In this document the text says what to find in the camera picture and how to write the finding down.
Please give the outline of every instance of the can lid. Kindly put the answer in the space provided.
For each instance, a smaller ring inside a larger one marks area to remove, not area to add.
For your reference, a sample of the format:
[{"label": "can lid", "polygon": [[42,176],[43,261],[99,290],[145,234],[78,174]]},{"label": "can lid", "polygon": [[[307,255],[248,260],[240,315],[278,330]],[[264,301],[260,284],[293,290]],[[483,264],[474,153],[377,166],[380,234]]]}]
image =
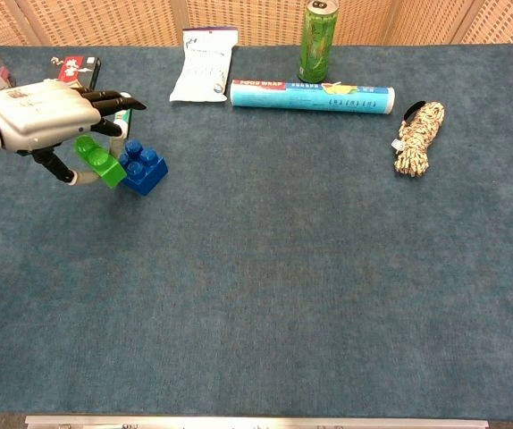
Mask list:
[{"label": "can lid", "polygon": [[316,15],[331,15],[338,10],[338,0],[311,0],[308,10]]}]

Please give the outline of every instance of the small box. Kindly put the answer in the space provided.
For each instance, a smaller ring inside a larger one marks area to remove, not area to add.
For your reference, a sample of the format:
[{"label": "small box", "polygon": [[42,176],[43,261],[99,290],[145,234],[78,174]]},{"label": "small box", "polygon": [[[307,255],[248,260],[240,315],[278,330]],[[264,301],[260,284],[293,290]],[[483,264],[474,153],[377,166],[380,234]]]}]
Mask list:
[{"label": "small box", "polygon": [[97,56],[54,56],[50,60],[45,80],[61,80],[73,88],[94,89],[101,65]]}]

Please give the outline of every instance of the robotic hand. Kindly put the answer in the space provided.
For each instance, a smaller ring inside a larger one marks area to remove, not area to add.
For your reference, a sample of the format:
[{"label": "robotic hand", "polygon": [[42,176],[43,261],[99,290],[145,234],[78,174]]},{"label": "robotic hand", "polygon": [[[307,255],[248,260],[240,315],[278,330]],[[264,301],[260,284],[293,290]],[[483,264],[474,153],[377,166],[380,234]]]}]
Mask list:
[{"label": "robotic hand", "polygon": [[54,147],[82,133],[122,135],[119,125],[103,116],[146,107],[115,91],[71,88],[57,80],[0,91],[0,149],[32,155],[57,179],[73,184],[76,173],[54,153]]}]

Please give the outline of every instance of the toy building block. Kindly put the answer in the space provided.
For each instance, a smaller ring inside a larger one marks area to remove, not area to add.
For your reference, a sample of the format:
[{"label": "toy building block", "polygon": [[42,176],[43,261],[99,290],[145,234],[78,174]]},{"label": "toy building block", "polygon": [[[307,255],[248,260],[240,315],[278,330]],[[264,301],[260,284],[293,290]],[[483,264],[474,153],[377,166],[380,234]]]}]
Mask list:
[{"label": "toy building block", "polygon": [[120,164],[128,174],[122,183],[141,195],[147,195],[167,174],[164,158],[150,147],[143,148],[137,140],[125,143]]},{"label": "toy building block", "polygon": [[103,147],[99,146],[90,136],[76,139],[76,152],[89,167],[99,175],[107,186],[114,188],[127,176],[120,163]]}]

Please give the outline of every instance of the green lego brick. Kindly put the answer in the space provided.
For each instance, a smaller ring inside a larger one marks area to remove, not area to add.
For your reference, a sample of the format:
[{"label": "green lego brick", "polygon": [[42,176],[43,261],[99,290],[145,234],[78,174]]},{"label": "green lego brick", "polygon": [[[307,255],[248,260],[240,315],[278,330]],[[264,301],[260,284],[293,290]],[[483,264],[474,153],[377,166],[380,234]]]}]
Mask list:
[{"label": "green lego brick", "polygon": [[78,156],[96,172],[107,186],[114,188],[125,179],[127,173],[103,147],[99,146],[90,136],[81,136],[76,139],[76,152]]}]

